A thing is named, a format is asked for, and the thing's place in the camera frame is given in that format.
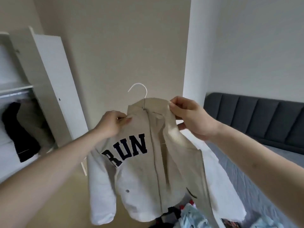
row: person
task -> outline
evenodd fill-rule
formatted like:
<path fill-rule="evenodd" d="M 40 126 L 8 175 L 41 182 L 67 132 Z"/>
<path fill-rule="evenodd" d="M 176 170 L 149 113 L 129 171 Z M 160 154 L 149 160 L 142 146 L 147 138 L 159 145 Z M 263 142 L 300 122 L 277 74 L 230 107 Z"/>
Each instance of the person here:
<path fill-rule="evenodd" d="M 218 122 L 195 101 L 175 97 L 169 104 L 180 130 L 216 144 L 295 224 L 304 225 L 304 169 L 245 134 Z M 38 159 L 0 185 L 0 224 L 22 227 L 66 181 L 101 140 L 116 135 L 132 119 L 106 112 L 97 126 L 71 143 Z"/>

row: wardrobe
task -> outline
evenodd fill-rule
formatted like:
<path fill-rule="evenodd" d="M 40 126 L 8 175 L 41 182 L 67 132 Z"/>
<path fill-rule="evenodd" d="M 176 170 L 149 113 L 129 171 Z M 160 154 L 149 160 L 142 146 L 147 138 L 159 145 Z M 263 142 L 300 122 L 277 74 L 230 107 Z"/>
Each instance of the wardrobe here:
<path fill-rule="evenodd" d="M 61 38 L 35 34 L 31 27 L 0 32 L 0 113 L 24 99 L 41 109 L 54 140 L 52 149 L 88 131 Z M 18 163 L 3 122 L 0 129 L 1 182 L 44 154 Z"/>

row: beige floor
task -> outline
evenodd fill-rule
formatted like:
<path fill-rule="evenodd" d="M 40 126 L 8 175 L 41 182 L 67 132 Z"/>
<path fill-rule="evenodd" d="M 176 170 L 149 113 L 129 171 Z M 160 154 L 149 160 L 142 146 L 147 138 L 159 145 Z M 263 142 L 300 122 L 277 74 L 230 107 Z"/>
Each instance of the beige floor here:
<path fill-rule="evenodd" d="M 96 227 L 89 219 L 88 181 L 78 168 L 67 182 L 53 195 L 26 228 L 90 228 Z M 146 228 L 152 223 L 130 218 L 120 199 L 114 220 L 104 228 Z"/>

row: headboard panel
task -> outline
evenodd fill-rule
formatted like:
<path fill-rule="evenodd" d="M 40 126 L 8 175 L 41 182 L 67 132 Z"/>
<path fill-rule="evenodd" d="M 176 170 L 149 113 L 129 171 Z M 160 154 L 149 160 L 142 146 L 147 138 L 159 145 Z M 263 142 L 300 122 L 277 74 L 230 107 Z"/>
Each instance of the headboard panel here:
<path fill-rule="evenodd" d="M 304 103 L 211 93 L 204 109 L 264 145 L 304 154 Z"/>

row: hanger hook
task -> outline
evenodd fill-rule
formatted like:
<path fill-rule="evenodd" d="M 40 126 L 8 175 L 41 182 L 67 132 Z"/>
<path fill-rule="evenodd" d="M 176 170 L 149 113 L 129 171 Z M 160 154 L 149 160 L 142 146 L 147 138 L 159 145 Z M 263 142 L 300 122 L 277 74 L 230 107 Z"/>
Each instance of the hanger hook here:
<path fill-rule="evenodd" d="M 135 85 L 142 85 L 145 89 L 146 89 L 146 95 L 145 95 L 145 97 L 144 98 L 146 98 L 146 96 L 147 96 L 147 94 L 148 94 L 148 91 L 147 91 L 147 88 L 145 87 L 145 85 L 144 84 L 141 84 L 141 83 L 135 83 L 135 84 L 133 84 L 132 86 L 131 86 L 131 88 L 128 90 L 128 92 L 133 88 L 133 86 L 135 86 Z"/>
<path fill-rule="evenodd" d="M 141 84 L 141 83 L 135 83 L 135 84 L 133 84 L 132 86 L 131 86 L 131 88 L 128 90 L 128 92 L 133 88 L 133 86 L 135 86 L 135 85 L 142 85 L 145 89 L 146 89 L 146 95 L 145 95 L 145 97 L 143 98 L 143 109 L 145 109 L 145 99 L 146 99 L 146 96 L 147 96 L 147 94 L 148 94 L 148 90 L 147 90 L 147 88 L 145 87 L 145 85 L 144 84 Z"/>

